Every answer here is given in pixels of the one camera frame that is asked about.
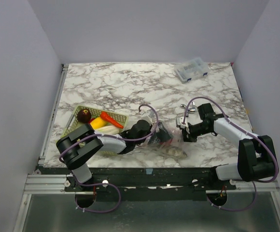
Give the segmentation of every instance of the white marble surface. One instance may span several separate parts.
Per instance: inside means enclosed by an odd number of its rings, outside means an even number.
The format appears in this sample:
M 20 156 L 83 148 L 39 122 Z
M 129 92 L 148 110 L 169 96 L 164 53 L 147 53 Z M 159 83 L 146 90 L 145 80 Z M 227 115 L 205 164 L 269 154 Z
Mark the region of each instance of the white marble surface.
M 183 115 L 180 104 L 192 97 L 207 96 L 217 101 L 234 122 L 250 130 L 238 86 L 229 63 L 210 63 L 205 78 L 182 84 L 175 76 L 173 64 L 159 63 L 100 63 L 71 64 L 60 98 L 44 167 L 64 167 L 59 162 L 56 141 L 75 105 L 114 111 L 129 115 L 129 126 L 140 118 L 138 106 L 149 103 L 160 119 L 174 130 L 175 118 Z M 196 100 L 196 106 L 206 103 Z M 200 122 L 198 114 L 188 121 Z M 222 136 L 199 137 L 197 143 L 184 143 L 186 156 L 174 157 L 149 147 L 136 148 L 125 155 L 95 154 L 89 167 L 212 167 L 237 161 L 237 148 Z

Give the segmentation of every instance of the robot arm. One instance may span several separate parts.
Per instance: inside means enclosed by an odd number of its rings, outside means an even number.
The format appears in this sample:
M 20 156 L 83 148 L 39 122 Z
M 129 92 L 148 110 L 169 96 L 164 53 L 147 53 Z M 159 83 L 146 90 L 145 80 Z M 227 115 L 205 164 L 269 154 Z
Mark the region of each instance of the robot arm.
M 68 150 L 64 155 L 63 160 L 65 165 L 77 177 L 80 183 L 84 183 L 91 179 L 92 174 L 86 162 L 98 151 L 110 151 L 117 154 L 125 154 L 132 151 L 136 145 L 144 142 L 145 139 L 140 141 L 122 141 L 119 138 L 135 140 L 148 135 L 151 132 L 151 125 L 145 120 L 139 120 L 132 126 L 131 129 L 126 130 L 113 137 L 97 137 L 94 136 L 98 133 L 90 124 L 84 124 L 75 129 L 68 135 L 64 136 L 56 143 L 56 146 L 62 154 Z M 80 144 L 75 145 L 78 140 L 87 136 L 92 138 L 87 139 L 83 146 Z
M 252 137 L 235 128 L 224 118 L 223 114 L 215 114 L 210 103 L 198 107 L 201 123 L 188 125 L 183 123 L 183 118 L 177 118 L 177 127 L 182 130 L 185 142 L 196 142 L 197 137 L 203 134 L 220 134 L 238 147 L 238 162 L 214 167 L 216 176 L 220 180 L 242 179 L 244 181 L 259 180 L 273 176 L 275 167 L 267 151 Z M 272 139 L 265 135 L 258 137 L 275 156 Z

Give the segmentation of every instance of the green basket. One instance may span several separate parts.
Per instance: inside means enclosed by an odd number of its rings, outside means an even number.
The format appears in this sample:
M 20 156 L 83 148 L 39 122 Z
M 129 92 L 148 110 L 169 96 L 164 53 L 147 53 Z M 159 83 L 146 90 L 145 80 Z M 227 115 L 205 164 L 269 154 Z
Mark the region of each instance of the green basket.
M 68 120 L 68 122 L 66 124 L 66 127 L 63 130 L 61 138 L 66 136 L 70 132 L 74 131 L 78 127 L 83 125 L 83 123 L 79 122 L 78 119 L 77 119 L 77 114 L 79 113 L 80 110 L 83 110 L 83 109 L 89 110 L 89 112 L 92 115 L 92 118 L 97 118 L 97 117 L 100 116 L 100 114 L 102 112 L 107 112 L 107 114 L 110 117 L 112 117 L 113 119 L 115 119 L 115 121 L 117 121 L 122 126 L 124 126 L 123 129 L 119 129 L 120 132 L 122 132 L 126 128 L 126 126 L 127 126 L 128 116 L 126 116 L 126 115 L 117 114 L 117 113 L 106 111 L 106 110 L 100 110 L 100 109 L 88 107 L 88 106 L 85 106 L 85 105 L 77 105 L 75 107 L 75 109 L 73 110 L 73 112 L 71 114 L 71 117 L 70 117 L 70 119 Z M 102 151 L 102 153 L 103 154 L 109 154 L 109 155 L 115 155 L 116 154 L 116 153 L 110 152 L 110 151 Z

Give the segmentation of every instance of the clear plastic box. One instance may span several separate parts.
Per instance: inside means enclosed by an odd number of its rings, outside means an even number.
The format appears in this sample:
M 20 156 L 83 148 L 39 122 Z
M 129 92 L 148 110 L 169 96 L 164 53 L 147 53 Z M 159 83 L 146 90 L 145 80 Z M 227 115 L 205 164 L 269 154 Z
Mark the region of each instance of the clear plastic box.
M 209 70 L 207 63 L 199 57 L 174 66 L 174 71 L 178 74 L 182 83 L 207 76 Z

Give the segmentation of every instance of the white wall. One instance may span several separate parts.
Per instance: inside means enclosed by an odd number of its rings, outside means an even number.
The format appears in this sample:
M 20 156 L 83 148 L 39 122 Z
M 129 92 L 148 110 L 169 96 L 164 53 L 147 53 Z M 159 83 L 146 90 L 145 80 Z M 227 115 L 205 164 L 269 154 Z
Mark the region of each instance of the white wall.
M 268 3 L 235 61 L 234 73 L 251 123 L 257 133 L 273 138 L 280 166 L 280 0 Z
M 0 232 L 13 229 L 61 68 L 30 4 L 0 0 Z
M 234 61 L 268 0 L 29 0 L 63 63 Z

